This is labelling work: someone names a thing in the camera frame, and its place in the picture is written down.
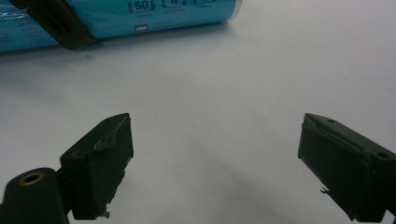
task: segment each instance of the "blue can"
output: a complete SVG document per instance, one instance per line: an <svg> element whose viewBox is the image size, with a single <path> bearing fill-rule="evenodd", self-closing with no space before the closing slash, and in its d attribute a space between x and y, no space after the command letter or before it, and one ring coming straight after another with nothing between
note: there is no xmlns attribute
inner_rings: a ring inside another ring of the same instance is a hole
<svg viewBox="0 0 396 224"><path fill-rule="evenodd" d="M242 0L66 0L96 39L234 18ZM0 52L57 45L24 10L0 0Z"/></svg>

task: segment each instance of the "white surface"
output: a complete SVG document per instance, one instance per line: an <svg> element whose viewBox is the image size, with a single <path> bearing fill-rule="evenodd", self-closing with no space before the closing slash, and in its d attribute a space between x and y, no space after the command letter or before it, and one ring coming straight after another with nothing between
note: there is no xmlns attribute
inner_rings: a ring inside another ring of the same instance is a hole
<svg viewBox="0 0 396 224"><path fill-rule="evenodd" d="M350 223L297 159L301 122L320 114L395 149L395 12L251 0L228 24L1 55L0 191L130 112L135 157L93 223Z"/></svg>

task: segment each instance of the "label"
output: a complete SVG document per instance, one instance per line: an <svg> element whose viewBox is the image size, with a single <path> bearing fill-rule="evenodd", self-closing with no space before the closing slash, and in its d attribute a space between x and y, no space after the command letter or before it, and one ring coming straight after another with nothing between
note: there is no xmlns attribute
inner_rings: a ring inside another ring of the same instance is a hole
<svg viewBox="0 0 396 224"><path fill-rule="evenodd" d="M95 38L227 21L237 0L66 0ZM0 0L0 52L56 45L23 10Z"/></svg>

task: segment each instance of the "brass screw hole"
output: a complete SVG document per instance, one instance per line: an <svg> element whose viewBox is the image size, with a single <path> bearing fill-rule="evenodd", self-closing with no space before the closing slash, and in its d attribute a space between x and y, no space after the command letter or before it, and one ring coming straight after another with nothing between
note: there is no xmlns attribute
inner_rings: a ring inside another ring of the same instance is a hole
<svg viewBox="0 0 396 224"><path fill-rule="evenodd" d="M33 172L28 175L25 175L18 182L21 186L31 186L44 178L44 173L42 172Z"/></svg>

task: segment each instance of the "black clamp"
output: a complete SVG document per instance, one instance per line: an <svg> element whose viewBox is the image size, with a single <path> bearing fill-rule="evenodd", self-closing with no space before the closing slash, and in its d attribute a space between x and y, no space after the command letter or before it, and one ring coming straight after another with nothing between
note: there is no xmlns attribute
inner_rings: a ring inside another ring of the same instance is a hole
<svg viewBox="0 0 396 224"><path fill-rule="evenodd" d="M9 0L26 12L66 49L77 49L95 40L64 0Z"/></svg>

